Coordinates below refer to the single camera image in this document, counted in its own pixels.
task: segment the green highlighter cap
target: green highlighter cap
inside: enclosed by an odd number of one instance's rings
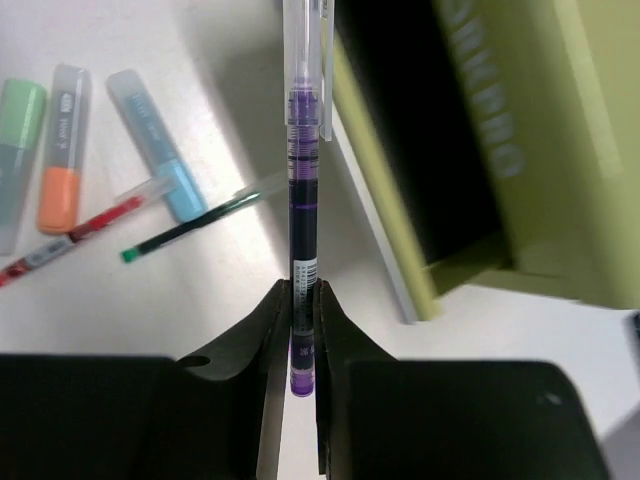
[[[34,149],[40,135],[46,90],[18,78],[4,82],[0,99],[0,143]]]

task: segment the highlighter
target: highlighter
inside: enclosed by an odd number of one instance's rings
[[[38,210],[38,228],[43,233],[67,233],[76,226],[90,99],[89,72],[58,65],[49,102],[49,137]]]
[[[46,91],[16,78],[0,97],[0,255],[15,248],[45,109]]]
[[[176,220],[189,222],[203,215],[207,204],[138,74],[116,73],[107,86],[153,175],[173,177],[175,189],[165,199]]]

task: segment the green highlighter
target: green highlighter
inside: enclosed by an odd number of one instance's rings
[[[0,97],[0,255],[15,248],[36,155],[45,89],[10,78]]]

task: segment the clear plastic pen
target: clear plastic pen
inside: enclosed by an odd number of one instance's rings
[[[283,0],[285,124],[289,172],[289,243],[293,324],[291,390],[313,392],[313,288],[317,279],[318,145],[331,139],[331,86],[325,82],[322,115],[322,18],[333,39],[333,0]],[[332,72],[332,49],[325,68]]]
[[[162,198],[174,188],[173,177],[156,177],[120,195],[114,207],[78,225],[69,233],[54,238],[0,270],[0,287],[47,265],[111,224]]]

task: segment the clear pen barrel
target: clear pen barrel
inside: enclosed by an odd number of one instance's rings
[[[266,198],[280,190],[284,190],[286,187],[287,175],[285,172],[278,172],[254,183],[253,185],[249,185],[248,187],[237,191],[233,197],[237,199],[255,194],[262,198]]]
[[[286,125],[320,125],[320,7],[320,0],[283,0]]]

